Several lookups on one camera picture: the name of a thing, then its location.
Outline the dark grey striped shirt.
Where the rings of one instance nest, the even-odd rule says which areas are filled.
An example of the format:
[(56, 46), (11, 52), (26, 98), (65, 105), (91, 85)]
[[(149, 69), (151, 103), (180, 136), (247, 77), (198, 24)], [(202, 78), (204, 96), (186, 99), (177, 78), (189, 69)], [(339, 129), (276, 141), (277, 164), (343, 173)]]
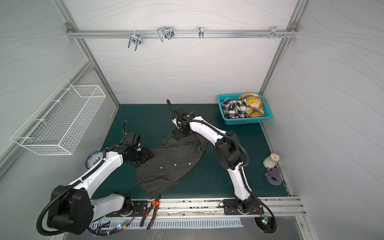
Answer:
[(180, 140), (173, 135), (162, 140), (162, 145), (151, 149), (153, 157), (137, 168), (136, 185), (154, 198), (176, 186), (202, 158), (210, 142), (193, 132)]

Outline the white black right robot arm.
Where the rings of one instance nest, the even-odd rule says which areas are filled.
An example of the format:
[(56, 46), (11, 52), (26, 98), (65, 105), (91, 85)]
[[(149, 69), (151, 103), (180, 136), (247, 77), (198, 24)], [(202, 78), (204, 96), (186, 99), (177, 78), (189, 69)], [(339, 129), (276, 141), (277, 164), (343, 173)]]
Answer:
[(263, 203), (253, 194), (243, 169), (250, 158), (237, 135), (233, 131), (216, 128), (195, 112), (188, 114), (183, 108), (169, 107), (173, 113), (172, 122), (177, 126), (177, 135), (198, 133), (215, 146), (217, 161), (231, 178), (238, 211), (243, 215), (256, 211), (262, 216)]

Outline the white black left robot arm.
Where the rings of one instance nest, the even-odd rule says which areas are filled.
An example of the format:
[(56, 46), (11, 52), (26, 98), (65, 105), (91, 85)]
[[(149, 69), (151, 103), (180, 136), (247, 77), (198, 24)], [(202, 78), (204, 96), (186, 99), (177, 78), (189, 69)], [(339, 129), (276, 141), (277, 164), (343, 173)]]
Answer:
[(101, 159), (85, 174), (67, 186), (57, 186), (38, 217), (38, 232), (45, 236), (64, 232), (79, 235), (108, 214), (131, 214), (134, 205), (128, 193), (115, 192), (96, 200), (93, 195), (124, 163), (139, 167), (153, 157), (149, 149), (141, 147), (140, 139), (138, 134), (126, 133), (118, 144), (104, 149)]

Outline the blue white ceramic bowl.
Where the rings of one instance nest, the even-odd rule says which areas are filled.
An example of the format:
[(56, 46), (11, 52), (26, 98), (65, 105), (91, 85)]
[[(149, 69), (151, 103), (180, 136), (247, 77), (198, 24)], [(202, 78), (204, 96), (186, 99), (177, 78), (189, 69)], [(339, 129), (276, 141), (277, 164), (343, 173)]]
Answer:
[(103, 151), (97, 151), (88, 156), (85, 162), (86, 168), (89, 170), (103, 159)]

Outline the teal plastic basket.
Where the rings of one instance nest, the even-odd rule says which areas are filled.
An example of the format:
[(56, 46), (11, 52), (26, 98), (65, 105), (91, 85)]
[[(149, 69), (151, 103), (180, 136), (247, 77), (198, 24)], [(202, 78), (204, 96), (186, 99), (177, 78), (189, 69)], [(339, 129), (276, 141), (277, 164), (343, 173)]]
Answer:
[(259, 124), (272, 117), (260, 94), (227, 94), (218, 96), (220, 113), (226, 125)]

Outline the black white plaid shirt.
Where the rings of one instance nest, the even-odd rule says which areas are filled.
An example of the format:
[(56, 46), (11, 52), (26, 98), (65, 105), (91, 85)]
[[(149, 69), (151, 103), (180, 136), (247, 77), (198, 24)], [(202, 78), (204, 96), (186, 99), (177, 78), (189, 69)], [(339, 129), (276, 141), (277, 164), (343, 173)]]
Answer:
[(244, 102), (239, 100), (230, 100), (229, 98), (221, 101), (221, 107), (223, 110), (224, 117), (226, 119), (242, 119), (247, 118), (246, 116), (246, 105)]

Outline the yellow plaid shirt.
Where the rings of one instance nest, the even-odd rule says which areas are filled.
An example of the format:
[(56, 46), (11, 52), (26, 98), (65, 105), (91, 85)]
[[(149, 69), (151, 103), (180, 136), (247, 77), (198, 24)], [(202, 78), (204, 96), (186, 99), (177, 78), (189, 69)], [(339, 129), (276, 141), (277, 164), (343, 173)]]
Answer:
[(246, 116), (248, 118), (260, 118), (264, 117), (264, 102), (258, 94), (247, 93), (238, 97), (239, 101), (242, 101), (246, 105)]

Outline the cream thread spool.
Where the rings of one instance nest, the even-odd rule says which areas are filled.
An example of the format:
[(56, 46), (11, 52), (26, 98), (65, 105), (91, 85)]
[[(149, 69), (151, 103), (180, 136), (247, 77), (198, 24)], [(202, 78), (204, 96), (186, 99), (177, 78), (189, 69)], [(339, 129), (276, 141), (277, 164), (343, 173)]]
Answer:
[(280, 156), (276, 153), (271, 153), (267, 158), (264, 159), (263, 165), (267, 169), (274, 168), (278, 161), (280, 160)]

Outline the black round fan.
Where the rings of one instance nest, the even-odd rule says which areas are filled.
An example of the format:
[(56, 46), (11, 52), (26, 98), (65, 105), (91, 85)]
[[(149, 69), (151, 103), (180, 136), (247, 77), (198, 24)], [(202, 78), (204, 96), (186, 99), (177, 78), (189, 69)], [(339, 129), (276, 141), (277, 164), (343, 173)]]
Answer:
[(276, 219), (273, 217), (262, 216), (255, 218), (257, 227), (265, 234), (273, 234), (277, 229)]

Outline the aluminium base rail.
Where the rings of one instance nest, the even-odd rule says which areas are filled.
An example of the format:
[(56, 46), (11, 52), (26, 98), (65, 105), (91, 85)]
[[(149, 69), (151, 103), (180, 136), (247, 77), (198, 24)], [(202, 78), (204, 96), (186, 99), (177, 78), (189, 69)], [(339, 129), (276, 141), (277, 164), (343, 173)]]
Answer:
[[(160, 199), (158, 218), (227, 217), (222, 198)], [(260, 197), (275, 217), (307, 215), (299, 197)]]

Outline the aluminium horizontal rail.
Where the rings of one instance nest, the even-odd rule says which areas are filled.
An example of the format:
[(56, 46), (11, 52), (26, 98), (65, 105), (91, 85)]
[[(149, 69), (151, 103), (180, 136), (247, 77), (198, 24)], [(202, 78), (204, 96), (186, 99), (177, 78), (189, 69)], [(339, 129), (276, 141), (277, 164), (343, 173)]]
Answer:
[[(286, 34), (285, 38), (295, 38), (299, 32), (277, 30), (279, 34)], [(128, 31), (75, 31), (68, 32), (71, 39), (129, 39), (136, 32), (142, 39), (159, 39), (156, 30), (128, 30)], [(270, 30), (206, 30), (203, 39), (251, 39), (262, 38), (260, 34), (268, 34)], [(174, 39), (200, 39), (198, 29), (174, 30)]]

